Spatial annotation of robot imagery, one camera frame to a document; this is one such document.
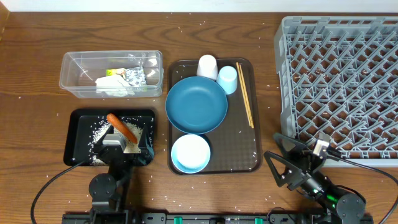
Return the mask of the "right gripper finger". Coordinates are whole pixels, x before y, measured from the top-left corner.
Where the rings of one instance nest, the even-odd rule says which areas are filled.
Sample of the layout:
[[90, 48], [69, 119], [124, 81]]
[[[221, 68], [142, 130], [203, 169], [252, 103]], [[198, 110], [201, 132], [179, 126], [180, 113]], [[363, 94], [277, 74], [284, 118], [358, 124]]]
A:
[[273, 139], [282, 154], [299, 153], [308, 150], [308, 146], [305, 142], [285, 136], [281, 133], [275, 133]]
[[264, 153], [264, 158], [278, 187], [290, 187], [298, 180], [299, 168], [288, 159], [270, 151]]

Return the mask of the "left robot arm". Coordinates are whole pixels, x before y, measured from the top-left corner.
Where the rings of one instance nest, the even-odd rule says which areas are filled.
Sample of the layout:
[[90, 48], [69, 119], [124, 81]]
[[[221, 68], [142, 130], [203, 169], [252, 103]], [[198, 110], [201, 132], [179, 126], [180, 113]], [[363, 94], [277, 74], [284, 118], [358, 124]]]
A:
[[136, 222], [134, 212], [124, 207], [132, 169], [150, 164], [155, 156], [147, 126], [138, 140], [140, 153], [126, 153], [126, 138], [113, 131], [110, 126], [94, 144], [94, 155], [109, 165], [109, 170], [95, 176], [89, 184], [92, 197], [89, 223]]

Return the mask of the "dark blue plate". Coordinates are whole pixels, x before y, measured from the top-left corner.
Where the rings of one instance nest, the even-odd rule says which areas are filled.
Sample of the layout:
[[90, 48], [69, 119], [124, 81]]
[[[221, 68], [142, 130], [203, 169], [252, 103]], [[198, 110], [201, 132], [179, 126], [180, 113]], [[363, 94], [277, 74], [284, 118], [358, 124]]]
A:
[[225, 119], [228, 100], [217, 82], [205, 77], [188, 77], [168, 92], [165, 111], [173, 127], [187, 134], [205, 134]]

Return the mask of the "white tissue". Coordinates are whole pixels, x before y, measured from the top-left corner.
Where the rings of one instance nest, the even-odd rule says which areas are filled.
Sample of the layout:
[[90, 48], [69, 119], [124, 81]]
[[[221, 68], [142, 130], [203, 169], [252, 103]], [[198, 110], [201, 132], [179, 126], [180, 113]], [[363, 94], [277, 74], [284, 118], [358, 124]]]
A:
[[134, 96], [135, 92], [131, 89], [125, 79], [120, 75], [112, 75], [98, 78], [96, 83], [96, 93], [105, 94], [109, 97]]

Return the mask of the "orange carrot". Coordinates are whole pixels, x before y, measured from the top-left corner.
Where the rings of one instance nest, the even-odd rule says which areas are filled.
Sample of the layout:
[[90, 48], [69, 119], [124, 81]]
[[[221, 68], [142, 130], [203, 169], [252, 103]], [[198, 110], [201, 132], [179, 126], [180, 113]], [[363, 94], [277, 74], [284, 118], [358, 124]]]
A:
[[128, 140], [134, 144], [138, 143], [135, 135], [129, 130], [129, 128], [114, 114], [110, 113], [106, 116], [108, 122], [117, 129], [121, 134], [123, 134]]

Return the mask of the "silver foil snack wrapper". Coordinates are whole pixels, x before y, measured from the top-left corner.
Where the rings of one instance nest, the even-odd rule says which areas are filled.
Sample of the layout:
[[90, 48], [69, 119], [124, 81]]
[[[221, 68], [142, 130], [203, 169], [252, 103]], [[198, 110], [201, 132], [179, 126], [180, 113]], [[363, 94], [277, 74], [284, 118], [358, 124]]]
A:
[[146, 75], [143, 67], [113, 68], [106, 70], [106, 76], [120, 76], [125, 83], [133, 87], [146, 86]]

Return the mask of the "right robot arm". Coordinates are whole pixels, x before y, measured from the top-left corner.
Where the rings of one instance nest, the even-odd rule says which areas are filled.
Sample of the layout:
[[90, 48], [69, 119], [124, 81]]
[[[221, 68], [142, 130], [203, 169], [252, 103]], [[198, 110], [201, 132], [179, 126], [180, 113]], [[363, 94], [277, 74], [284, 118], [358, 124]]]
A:
[[366, 199], [357, 191], [335, 185], [321, 173], [326, 160], [339, 156], [332, 148], [330, 137], [321, 134], [310, 149], [303, 141], [275, 133], [273, 139], [281, 154], [267, 151], [264, 158], [278, 187], [291, 191], [302, 189], [302, 195], [323, 208], [321, 215], [298, 218], [296, 223], [360, 223]]

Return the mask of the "pile of rice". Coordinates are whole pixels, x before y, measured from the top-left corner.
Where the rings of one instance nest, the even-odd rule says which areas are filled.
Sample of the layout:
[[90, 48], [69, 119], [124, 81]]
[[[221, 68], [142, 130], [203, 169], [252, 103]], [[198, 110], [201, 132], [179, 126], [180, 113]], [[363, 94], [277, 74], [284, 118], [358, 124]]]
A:
[[[124, 122], [124, 124], [127, 126], [128, 130], [135, 135], [135, 137], [141, 137], [143, 129], [139, 128], [136, 124], [132, 123], [127, 123]], [[103, 137], [107, 130], [109, 129], [111, 125], [108, 122], [102, 121], [101, 126], [99, 128], [95, 128], [94, 133], [92, 135], [92, 140], [88, 144], [90, 147], [89, 150], [89, 156], [90, 156], [90, 164], [93, 166], [105, 166], [106, 164], [101, 161], [100, 159], [97, 158], [97, 156], [94, 155], [94, 146], [95, 144], [100, 140], [101, 137]], [[114, 129], [113, 131], [110, 132], [111, 134], [117, 134], [119, 136], [122, 136], [123, 139], [126, 142], [126, 147], [124, 149], [124, 153], [131, 153], [131, 154], [138, 154], [141, 153], [142, 150], [139, 149], [139, 145], [131, 142], [128, 140], [120, 131], [117, 129]]]

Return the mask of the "light blue bowl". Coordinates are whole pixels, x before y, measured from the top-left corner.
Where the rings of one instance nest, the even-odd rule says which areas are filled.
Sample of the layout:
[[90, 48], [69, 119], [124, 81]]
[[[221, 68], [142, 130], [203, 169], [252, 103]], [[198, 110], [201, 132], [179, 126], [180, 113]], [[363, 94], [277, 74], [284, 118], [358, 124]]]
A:
[[208, 165], [211, 149], [203, 137], [186, 134], [174, 142], [170, 155], [172, 164], [178, 171], [195, 174]]

